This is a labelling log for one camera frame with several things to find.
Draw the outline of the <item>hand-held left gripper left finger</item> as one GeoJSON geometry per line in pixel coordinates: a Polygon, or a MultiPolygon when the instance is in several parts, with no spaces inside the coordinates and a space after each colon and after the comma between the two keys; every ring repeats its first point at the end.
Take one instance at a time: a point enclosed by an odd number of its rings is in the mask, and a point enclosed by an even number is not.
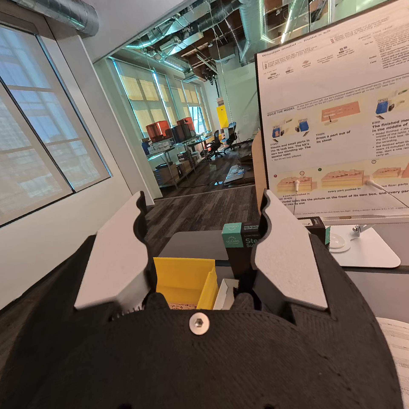
{"type": "Polygon", "coordinates": [[[77,310],[110,302],[122,312],[144,309],[157,286],[145,239],[146,212],[145,194],[136,192],[99,229],[74,304],[77,310]]]}

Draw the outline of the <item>dark model kit box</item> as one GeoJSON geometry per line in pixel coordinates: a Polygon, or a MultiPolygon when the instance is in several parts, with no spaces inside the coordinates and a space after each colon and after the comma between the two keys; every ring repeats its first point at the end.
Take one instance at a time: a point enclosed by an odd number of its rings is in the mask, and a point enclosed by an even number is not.
{"type": "MultiPolygon", "coordinates": [[[[299,217],[298,220],[329,249],[330,227],[326,227],[320,217],[299,217]]],[[[251,268],[252,249],[260,238],[258,223],[236,222],[223,226],[222,239],[235,279],[251,268]]]]}

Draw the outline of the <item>yellow plastic bin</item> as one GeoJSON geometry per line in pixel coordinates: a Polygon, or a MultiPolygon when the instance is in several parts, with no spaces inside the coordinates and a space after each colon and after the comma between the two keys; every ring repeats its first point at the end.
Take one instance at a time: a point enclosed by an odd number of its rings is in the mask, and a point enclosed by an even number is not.
{"type": "Polygon", "coordinates": [[[216,262],[203,258],[154,258],[157,289],[167,303],[212,310],[217,294],[216,262]]]}

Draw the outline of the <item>white cardboard tray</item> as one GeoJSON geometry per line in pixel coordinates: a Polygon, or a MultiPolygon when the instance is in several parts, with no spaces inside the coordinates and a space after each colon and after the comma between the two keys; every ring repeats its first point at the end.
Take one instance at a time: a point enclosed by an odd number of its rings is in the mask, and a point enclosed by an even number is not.
{"type": "Polygon", "coordinates": [[[230,310],[234,303],[234,289],[238,288],[239,280],[222,279],[213,306],[213,310],[230,310]]]}

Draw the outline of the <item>white document stand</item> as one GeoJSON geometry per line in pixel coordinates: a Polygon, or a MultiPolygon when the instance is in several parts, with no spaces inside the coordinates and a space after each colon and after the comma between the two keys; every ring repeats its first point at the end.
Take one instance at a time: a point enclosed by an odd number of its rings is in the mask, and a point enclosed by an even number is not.
{"type": "Polygon", "coordinates": [[[374,230],[374,225],[398,222],[396,216],[326,217],[329,251],[342,267],[397,268],[401,259],[374,230]]]}

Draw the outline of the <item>flat cardboard pile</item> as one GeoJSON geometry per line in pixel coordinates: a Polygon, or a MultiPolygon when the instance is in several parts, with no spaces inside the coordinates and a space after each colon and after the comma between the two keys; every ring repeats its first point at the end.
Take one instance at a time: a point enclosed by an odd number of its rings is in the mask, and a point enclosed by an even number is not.
{"type": "Polygon", "coordinates": [[[253,183],[255,183],[253,162],[249,160],[241,160],[236,165],[232,166],[224,180],[225,186],[253,183]]]}

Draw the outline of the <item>metal work table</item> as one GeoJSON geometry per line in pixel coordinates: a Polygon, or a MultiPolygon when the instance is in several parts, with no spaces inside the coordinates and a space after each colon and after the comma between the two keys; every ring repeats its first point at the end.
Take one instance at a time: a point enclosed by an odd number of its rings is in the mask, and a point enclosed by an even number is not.
{"type": "Polygon", "coordinates": [[[168,139],[150,144],[147,161],[160,189],[178,188],[183,181],[191,186],[189,177],[196,174],[197,167],[204,160],[201,152],[205,141],[205,135],[199,134],[183,142],[168,139]]]}

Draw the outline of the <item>large orange 3D printer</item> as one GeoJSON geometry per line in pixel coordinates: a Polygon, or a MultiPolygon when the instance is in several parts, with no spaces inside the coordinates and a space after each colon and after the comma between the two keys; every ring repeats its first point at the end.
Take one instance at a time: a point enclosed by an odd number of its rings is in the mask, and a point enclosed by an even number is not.
{"type": "Polygon", "coordinates": [[[153,124],[146,125],[146,131],[153,143],[168,139],[166,130],[170,129],[167,120],[157,121],[153,124]]]}

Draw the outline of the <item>blue office chair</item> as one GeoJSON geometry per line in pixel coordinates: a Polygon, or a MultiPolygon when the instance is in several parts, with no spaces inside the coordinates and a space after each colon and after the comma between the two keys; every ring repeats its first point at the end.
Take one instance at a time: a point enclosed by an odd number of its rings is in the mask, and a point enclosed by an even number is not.
{"type": "Polygon", "coordinates": [[[229,123],[227,128],[227,132],[225,132],[225,137],[222,139],[222,143],[225,144],[227,147],[223,150],[223,153],[226,153],[227,150],[234,150],[235,143],[237,140],[236,134],[236,122],[229,123]]]}

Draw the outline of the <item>black office chair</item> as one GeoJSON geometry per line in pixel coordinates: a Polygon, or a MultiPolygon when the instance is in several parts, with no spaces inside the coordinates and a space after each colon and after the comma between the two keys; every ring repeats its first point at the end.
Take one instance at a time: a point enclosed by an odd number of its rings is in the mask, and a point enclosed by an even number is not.
{"type": "Polygon", "coordinates": [[[222,157],[223,153],[219,152],[221,147],[221,141],[219,139],[219,130],[216,130],[214,133],[213,141],[209,144],[206,144],[204,147],[204,157],[206,160],[210,160],[214,157],[222,157]]]}

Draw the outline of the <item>printed booklet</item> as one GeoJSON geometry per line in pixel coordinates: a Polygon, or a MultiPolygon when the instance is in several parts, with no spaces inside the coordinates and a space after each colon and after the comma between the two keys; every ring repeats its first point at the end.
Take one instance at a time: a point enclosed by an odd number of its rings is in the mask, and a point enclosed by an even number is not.
{"type": "Polygon", "coordinates": [[[396,366],[404,408],[409,408],[409,324],[377,318],[396,366]]]}

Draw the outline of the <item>large frosted window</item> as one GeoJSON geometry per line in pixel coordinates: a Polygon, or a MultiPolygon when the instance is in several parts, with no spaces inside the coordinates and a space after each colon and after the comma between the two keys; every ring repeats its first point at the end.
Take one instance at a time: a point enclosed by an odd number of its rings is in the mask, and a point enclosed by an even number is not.
{"type": "Polygon", "coordinates": [[[0,77],[1,226],[111,177],[39,34],[1,23],[0,77]]]}

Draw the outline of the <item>printed instruction sheet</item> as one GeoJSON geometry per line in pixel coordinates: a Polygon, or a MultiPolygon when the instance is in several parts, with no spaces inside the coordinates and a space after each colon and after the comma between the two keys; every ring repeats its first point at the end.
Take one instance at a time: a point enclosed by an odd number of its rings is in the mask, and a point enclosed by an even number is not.
{"type": "Polygon", "coordinates": [[[408,1],[256,55],[267,185],[296,216],[408,216],[408,1]]]}

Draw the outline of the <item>yellow wall panel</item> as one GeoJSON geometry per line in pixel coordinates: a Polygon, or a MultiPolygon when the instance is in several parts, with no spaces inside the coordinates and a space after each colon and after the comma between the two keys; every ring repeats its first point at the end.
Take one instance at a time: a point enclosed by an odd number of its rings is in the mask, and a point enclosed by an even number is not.
{"type": "Polygon", "coordinates": [[[229,127],[229,120],[227,116],[227,111],[225,105],[217,106],[217,117],[220,125],[220,131],[222,134],[225,133],[225,128],[229,127]]]}

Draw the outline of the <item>silver ventilation duct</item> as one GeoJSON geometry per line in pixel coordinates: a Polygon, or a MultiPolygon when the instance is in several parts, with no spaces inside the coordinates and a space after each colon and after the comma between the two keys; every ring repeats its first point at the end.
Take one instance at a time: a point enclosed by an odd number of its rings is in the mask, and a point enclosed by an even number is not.
{"type": "Polygon", "coordinates": [[[265,11],[263,0],[240,0],[240,17],[245,36],[240,62],[247,64],[254,55],[267,48],[265,41],[265,11]]]}

